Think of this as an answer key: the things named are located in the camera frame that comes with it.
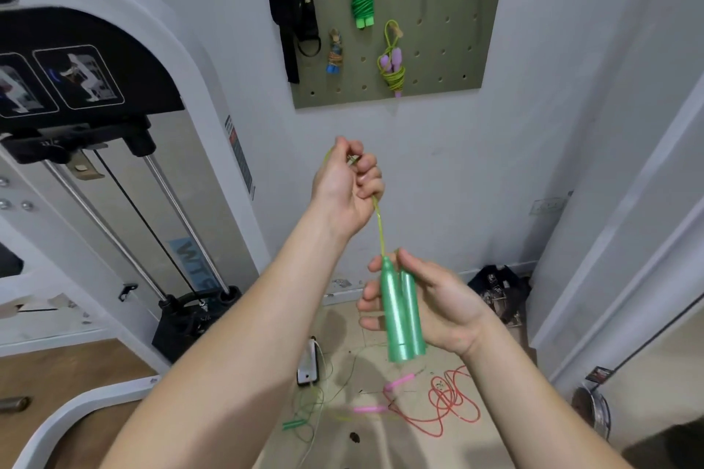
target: green jump rope handle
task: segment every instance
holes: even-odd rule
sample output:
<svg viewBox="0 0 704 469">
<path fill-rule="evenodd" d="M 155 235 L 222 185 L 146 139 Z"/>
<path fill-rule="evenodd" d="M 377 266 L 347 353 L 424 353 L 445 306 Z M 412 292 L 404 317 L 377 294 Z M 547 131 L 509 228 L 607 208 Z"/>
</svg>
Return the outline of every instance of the green jump rope handle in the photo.
<svg viewBox="0 0 704 469">
<path fill-rule="evenodd" d="M 389 361 L 398 363 L 425 354 L 413 276 L 406 271 L 399 275 L 389 257 L 384 256 L 380 285 L 389 338 Z"/>
<path fill-rule="evenodd" d="M 425 354 L 425 340 L 423 339 L 423 332 L 420 330 L 418 294 L 415 291 L 415 278 L 413 278 L 412 274 L 403 269 L 400 271 L 400 288 L 403 293 L 403 301 L 406 305 L 410 346 L 413 349 L 414 355 L 423 356 L 423 354 Z"/>
</svg>

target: floor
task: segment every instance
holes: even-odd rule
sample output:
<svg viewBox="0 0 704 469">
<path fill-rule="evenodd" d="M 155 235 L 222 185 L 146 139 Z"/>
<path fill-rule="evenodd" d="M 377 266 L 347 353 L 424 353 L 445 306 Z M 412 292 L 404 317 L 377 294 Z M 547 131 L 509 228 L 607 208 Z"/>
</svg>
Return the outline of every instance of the floor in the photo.
<svg viewBox="0 0 704 469">
<path fill-rule="evenodd" d="M 154 371 L 117 340 L 0 358 L 0 398 L 28 395 L 22 413 L 0 413 L 0 469 L 9 469 L 40 424 L 74 396 Z M 136 402 L 94 412 L 59 441 L 47 469 L 94 469 Z"/>
<path fill-rule="evenodd" d="M 324 393 L 324 409 L 320 414 L 318 436 L 305 458 L 303 468 L 405 468 L 405 469 L 510 469 L 513 468 L 506 448 L 498 435 L 487 409 L 469 377 L 456 376 L 457 388 L 477 404 L 479 412 L 464 401 L 453 414 L 440 423 L 417 423 L 427 433 L 414 428 L 393 412 L 354 413 L 352 406 L 387 406 L 384 385 L 409 373 L 418 373 L 411 381 L 399 385 L 393 397 L 400 410 L 416 419 L 437 418 L 437 410 L 429 402 L 428 391 L 434 377 L 462 366 L 453 354 L 428 347 L 424 357 L 398 366 L 387 359 L 386 333 L 367 332 L 358 324 L 355 304 L 348 302 L 321 308 L 311 335 L 319 341 L 325 360 L 325 373 L 320 365 Z M 524 330 L 512 330 L 517 340 Z M 442 387 L 443 383 L 434 380 Z M 291 388 L 291 403 L 281 414 L 279 423 L 294 418 L 294 408 L 311 404 L 318 391 L 310 387 Z M 312 415 L 315 424 L 319 412 Z M 272 433 L 259 457 L 257 468 L 295 468 L 308 450 L 312 427 L 282 430 L 280 424 Z"/>
<path fill-rule="evenodd" d="M 431 381 L 461 367 L 459 358 L 428 347 L 424 357 L 402 366 L 389 363 L 385 332 L 362 331 L 358 319 L 355 304 L 347 302 L 322 307 L 312 326 L 311 335 L 323 351 L 324 373 L 321 365 L 318 386 L 325 403 L 321 413 L 317 409 L 313 413 L 313 422 L 320 415 L 320 424 L 303 468 L 513 468 L 469 377 L 456 375 L 455 384 L 476 407 L 465 400 L 456 411 L 476 422 L 464 422 L 453 414 L 441 423 L 436 419 L 437 410 L 428 395 Z M 518 340 L 524 337 L 520 328 L 513 329 L 513 334 Z M 417 423 L 427 433 L 390 411 L 351 411 L 352 406 L 386 406 L 388 401 L 382 392 L 385 383 L 409 373 L 417 375 L 395 388 L 393 398 L 407 416 L 434 420 Z M 0 397 L 33 397 L 26 411 L 0 414 L 0 469 L 12 467 L 39 424 L 67 400 L 94 387 L 152 374 L 150 367 L 116 340 L 0 358 Z M 437 378 L 434 384 L 442 389 Z M 305 407 L 318 396 L 316 389 L 292 383 L 291 403 L 284 408 L 279 423 L 293 418 L 294 407 Z M 96 469 L 136 404 L 99 410 L 79 421 L 61 439 L 47 469 Z M 296 468 L 308 450 L 306 441 L 311 432 L 308 426 L 287 431 L 277 426 L 256 467 Z"/>
</svg>

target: sticker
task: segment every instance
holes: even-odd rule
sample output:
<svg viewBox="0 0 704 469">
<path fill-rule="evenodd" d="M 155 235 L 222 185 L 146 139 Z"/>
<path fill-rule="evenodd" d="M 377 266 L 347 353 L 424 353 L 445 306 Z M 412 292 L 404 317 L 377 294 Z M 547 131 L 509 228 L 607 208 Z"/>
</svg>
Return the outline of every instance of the sticker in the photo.
<svg viewBox="0 0 704 469">
<path fill-rule="evenodd" d="M 607 369 L 606 367 L 594 367 L 594 370 L 586 376 L 586 379 L 589 382 L 602 385 L 606 382 L 606 380 L 611 378 L 613 373 L 613 369 Z"/>
<path fill-rule="evenodd" d="M 96 47 L 40 49 L 32 55 L 70 109 L 124 104 L 125 98 Z"/>
<path fill-rule="evenodd" d="M 25 57 L 17 52 L 0 54 L 0 117 L 24 117 L 56 111 L 56 102 Z"/>
<path fill-rule="evenodd" d="M 181 267 L 188 275 L 196 291 L 207 291 L 220 287 L 210 268 L 206 265 L 203 253 L 190 236 L 171 240 L 169 246 L 178 256 L 181 261 Z"/>
<path fill-rule="evenodd" d="M 249 197 L 254 200 L 254 181 L 252 179 L 252 173 L 249 172 L 249 166 L 247 161 L 244 159 L 244 152 L 242 152 L 242 145 L 239 144 L 239 137 L 237 137 L 237 132 L 234 130 L 234 125 L 232 124 L 232 117 L 227 116 L 224 122 L 224 129 L 227 137 L 230 139 L 230 146 L 234 152 L 234 157 L 237 160 L 237 165 L 239 165 L 239 170 L 242 172 L 242 178 L 244 179 L 244 184 L 247 186 L 247 192 Z"/>
</svg>

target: pink tube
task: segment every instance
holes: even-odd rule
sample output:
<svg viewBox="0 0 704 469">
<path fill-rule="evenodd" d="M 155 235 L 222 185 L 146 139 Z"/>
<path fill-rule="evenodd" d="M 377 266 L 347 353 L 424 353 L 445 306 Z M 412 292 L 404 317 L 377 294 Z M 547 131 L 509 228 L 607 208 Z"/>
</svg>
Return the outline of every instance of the pink tube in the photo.
<svg viewBox="0 0 704 469">
<path fill-rule="evenodd" d="M 391 391 L 394 387 L 397 385 L 403 384 L 404 382 L 408 382 L 409 380 L 413 380 L 415 378 L 415 373 L 411 373 L 410 375 L 402 376 L 398 380 L 394 380 L 393 382 L 389 382 L 384 386 L 384 391 Z"/>
<path fill-rule="evenodd" d="M 387 411 L 385 406 L 354 406 L 352 411 L 355 413 L 381 413 Z"/>
</svg>

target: pegboard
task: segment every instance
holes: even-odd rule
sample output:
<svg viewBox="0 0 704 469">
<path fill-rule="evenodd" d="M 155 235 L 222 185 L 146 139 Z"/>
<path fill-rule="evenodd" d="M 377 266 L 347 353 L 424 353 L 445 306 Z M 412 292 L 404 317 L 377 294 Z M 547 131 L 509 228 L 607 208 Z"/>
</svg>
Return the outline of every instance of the pegboard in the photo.
<svg viewBox="0 0 704 469">
<path fill-rule="evenodd" d="M 322 48 L 312 58 L 297 54 L 301 83 L 291 84 L 296 108 L 392 98 L 377 68 L 389 19 L 403 31 L 404 97 L 481 87 L 498 0 L 374 0 L 374 26 L 362 30 L 351 0 L 314 1 Z M 325 72 L 333 28 L 344 48 L 339 74 Z"/>
</svg>

